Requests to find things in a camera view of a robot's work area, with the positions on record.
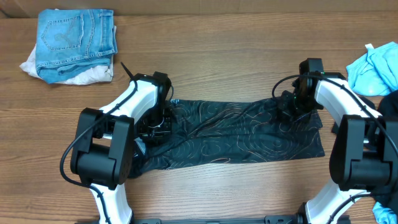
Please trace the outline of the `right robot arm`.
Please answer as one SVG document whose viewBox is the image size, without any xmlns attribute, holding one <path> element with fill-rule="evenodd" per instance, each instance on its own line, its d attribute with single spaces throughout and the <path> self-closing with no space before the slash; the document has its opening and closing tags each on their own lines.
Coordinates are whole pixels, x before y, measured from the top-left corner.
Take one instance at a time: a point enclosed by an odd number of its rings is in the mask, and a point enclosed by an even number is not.
<svg viewBox="0 0 398 224">
<path fill-rule="evenodd" d="M 345 211 L 359 199 L 380 197 L 397 211 L 397 119 L 368 107 L 338 72 L 308 58 L 292 76 L 294 91 L 276 100 L 281 121 L 298 121 L 326 109 L 338 132 L 330 155 L 331 179 L 295 215 L 267 216 L 266 223 L 349 223 Z"/>
</svg>

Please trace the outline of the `black orange-patterned cycling jersey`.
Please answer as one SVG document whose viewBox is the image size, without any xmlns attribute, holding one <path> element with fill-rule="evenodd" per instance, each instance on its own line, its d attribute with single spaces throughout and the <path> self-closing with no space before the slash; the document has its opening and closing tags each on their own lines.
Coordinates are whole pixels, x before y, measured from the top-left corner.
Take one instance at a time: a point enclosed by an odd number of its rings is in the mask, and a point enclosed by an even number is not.
<svg viewBox="0 0 398 224">
<path fill-rule="evenodd" d="M 252 103 L 172 99 L 172 133 L 132 161 L 130 178 L 151 170 L 323 157 L 316 111 L 280 122 L 273 99 Z"/>
</svg>

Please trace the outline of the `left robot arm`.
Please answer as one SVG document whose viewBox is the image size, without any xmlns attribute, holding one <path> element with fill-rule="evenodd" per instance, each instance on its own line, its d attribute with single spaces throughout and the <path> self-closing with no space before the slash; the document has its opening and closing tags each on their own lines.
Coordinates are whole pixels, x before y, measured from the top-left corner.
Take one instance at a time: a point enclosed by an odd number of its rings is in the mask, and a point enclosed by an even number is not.
<svg viewBox="0 0 398 224">
<path fill-rule="evenodd" d="M 147 154 L 172 132 L 165 73 L 136 74 L 125 92 L 96 110 L 85 108 L 69 149 L 70 170 L 89 188 L 99 211 L 98 223 L 133 223 L 125 181 L 134 159 Z"/>
</svg>

